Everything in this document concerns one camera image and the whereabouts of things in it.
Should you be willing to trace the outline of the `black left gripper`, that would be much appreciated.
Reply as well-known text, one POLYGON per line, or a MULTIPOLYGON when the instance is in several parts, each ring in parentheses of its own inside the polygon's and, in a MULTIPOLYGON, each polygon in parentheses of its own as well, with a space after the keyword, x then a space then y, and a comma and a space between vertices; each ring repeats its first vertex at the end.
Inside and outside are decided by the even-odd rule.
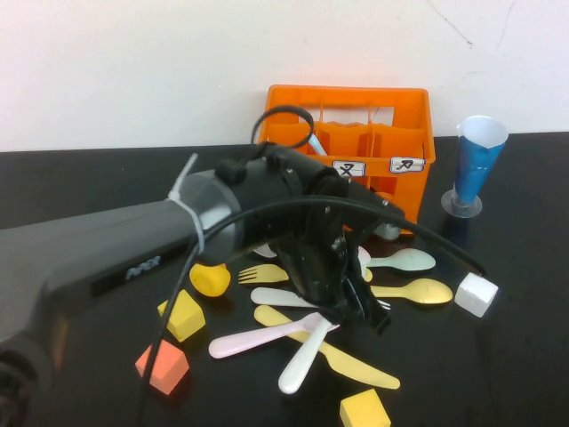
POLYGON ((293 230, 276 242, 276 251, 297 293, 328 311, 333 324, 366 323, 378 334, 389 325, 389 311, 355 269, 341 208, 303 208, 293 230))

